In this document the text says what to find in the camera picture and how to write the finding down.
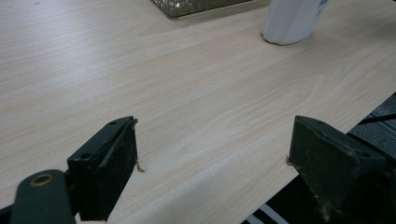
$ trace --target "screw hole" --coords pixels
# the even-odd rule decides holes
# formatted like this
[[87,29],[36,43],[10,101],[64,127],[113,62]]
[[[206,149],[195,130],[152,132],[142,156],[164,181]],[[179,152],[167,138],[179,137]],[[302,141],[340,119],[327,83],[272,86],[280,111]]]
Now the screw hole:
[[81,156],[79,156],[80,158],[82,158],[83,160],[87,160],[91,157],[90,153],[84,153]]
[[48,184],[50,181],[52,181],[52,179],[53,179],[52,174],[39,175],[30,182],[30,186],[32,187],[44,186]]

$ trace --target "wooden table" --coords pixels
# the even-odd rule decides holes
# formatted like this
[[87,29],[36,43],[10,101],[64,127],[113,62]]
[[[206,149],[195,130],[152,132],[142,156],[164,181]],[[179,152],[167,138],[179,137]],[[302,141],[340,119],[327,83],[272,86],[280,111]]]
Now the wooden table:
[[109,223],[239,223],[288,184],[295,115],[347,132],[396,91],[396,4],[330,1],[265,42],[267,1],[168,20],[149,0],[0,2],[0,206],[134,115],[145,173]]

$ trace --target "white cylinder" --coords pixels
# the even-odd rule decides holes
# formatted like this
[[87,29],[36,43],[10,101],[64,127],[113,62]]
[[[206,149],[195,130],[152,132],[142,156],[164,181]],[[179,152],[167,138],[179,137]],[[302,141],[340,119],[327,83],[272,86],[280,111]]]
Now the white cylinder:
[[262,35],[268,42],[287,45],[314,32],[328,0],[271,0]]

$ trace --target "wood grain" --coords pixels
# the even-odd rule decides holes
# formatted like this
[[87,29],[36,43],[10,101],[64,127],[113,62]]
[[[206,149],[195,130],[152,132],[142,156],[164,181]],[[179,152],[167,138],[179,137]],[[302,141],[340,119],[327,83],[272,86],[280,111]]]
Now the wood grain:
[[347,132],[396,91],[396,4],[331,1],[289,46],[268,1],[168,20],[149,0],[0,2],[0,206],[107,122],[139,118],[109,223],[240,223],[295,176],[295,115]]

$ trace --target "white cup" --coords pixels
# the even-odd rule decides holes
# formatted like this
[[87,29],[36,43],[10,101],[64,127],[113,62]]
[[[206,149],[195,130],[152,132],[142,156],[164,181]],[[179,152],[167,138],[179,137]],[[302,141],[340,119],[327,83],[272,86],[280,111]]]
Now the white cup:
[[328,0],[271,0],[262,35],[268,42],[288,45],[314,32]]

